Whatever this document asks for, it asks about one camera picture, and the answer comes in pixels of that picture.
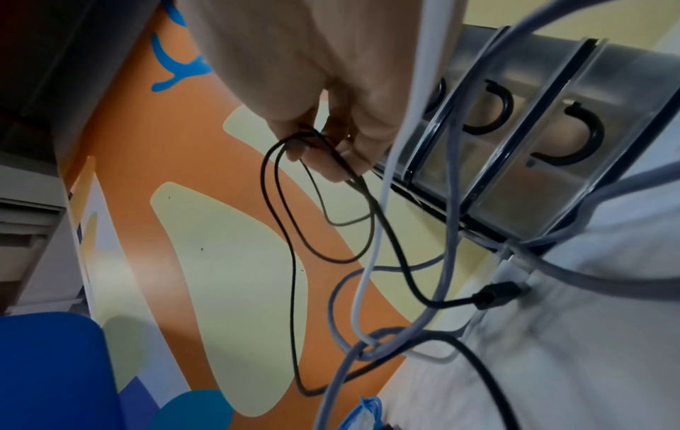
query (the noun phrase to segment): white cable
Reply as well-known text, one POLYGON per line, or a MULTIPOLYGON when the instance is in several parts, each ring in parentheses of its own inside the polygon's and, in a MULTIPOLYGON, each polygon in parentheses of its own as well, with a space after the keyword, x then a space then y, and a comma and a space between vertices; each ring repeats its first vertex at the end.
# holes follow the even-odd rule
MULTIPOLYGON (((461 1, 465 0, 423 0, 413 78, 411 90, 409 92, 409 104, 407 106, 402 127, 399 129, 397 139, 390 150, 390 155, 387 157, 385 171, 382 175, 382 188, 380 189, 379 201, 380 207, 385 214, 387 214, 387 201, 390 198, 390 186, 392 185, 392 178, 394 178, 395 170, 397 168, 397 161, 399 160, 399 156, 401 155, 406 142, 411 137, 416 125, 420 121, 422 113, 425 111, 432 85, 435 82, 436 71, 439 68, 439 61, 448 32, 448 26, 451 22, 454 4, 460 3, 461 1)), ((372 346, 377 345, 379 342, 361 331, 361 326, 359 325, 359 312, 361 311, 361 302, 366 293, 368 280, 370 279, 373 267, 375 267, 375 263, 378 260, 382 239, 383 226, 378 223, 378 225, 375 226, 375 235, 373 236, 373 242, 371 243, 373 250, 370 254, 368 264, 361 275, 361 280, 359 281, 359 286, 356 289, 354 301, 352 302, 352 330, 354 330, 354 333, 359 339, 372 346)), ((403 355, 429 361, 431 363, 448 363, 452 359, 451 357, 431 357, 416 351, 408 351, 403 355)))

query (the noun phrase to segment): floor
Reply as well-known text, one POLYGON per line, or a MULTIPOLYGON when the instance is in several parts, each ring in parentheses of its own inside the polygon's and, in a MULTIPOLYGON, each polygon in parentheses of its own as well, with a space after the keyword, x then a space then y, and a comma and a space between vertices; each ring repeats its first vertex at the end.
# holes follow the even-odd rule
MULTIPOLYGON (((325 102, 319 111, 323 123, 325 102)), ((264 122, 211 73, 181 14, 164 2, 87 125, 75 158, 62 166, 91 315, 106 334, 130 429, 171 429, 177 416, 191 417, 199 430, 311 427, 321 399, 304 398, 293 383, 290 257, 259 191, 262 154, 273 143, 264 122)), ((368 226, 328 225, 299 164, 286 162, 281 180, 300 224, 324 252, 349 256, 363 247, 368 226)), ((379 189, 378 178, 367 181, 379 189)), ((348 187, 318 182, 333 219, 366 211, 348 187)), ((390 221, 410 262, 442 252, 443 225, 398 196, 390 221)), ((293 242, 298 360, 305 384, 317 387, 342 359, 325 322, 327 298, 365 260, 328 264, 298 237, 293 242)), ((485 257, 463 244, 451 295, 485 257)), ((392 252, 378 263, 394 264, 392 252)), ((439 269, 416 275, 424 291, 434 288, 439 269)), ((356 283, 336 306, 339 328, 350 339, 356 339, 348 318, 356 283)), ((369 286, 361 322, 365 330, 403 325, 421 310, 399 276, 381 273, 369 286)), ((344 387, 332 424, 360 395, 377 394, 400 363, 344 387)))

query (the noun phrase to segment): hand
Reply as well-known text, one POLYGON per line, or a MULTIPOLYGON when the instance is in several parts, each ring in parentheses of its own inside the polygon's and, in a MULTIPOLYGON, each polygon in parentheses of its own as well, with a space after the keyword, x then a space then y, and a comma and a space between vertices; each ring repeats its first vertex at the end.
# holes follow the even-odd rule
MULTIPOLYGON (((466 3, 455 3, 440 72, 466 3)), ((322 133, 358 175, 394 142, 409 98, 420 1, 179 0, 179 6, 215 73, 278 139, 314 125, 326 89, 322 133)), ((291 147, 287 155, 330 181, 348 178, 321 149, 291 147)))

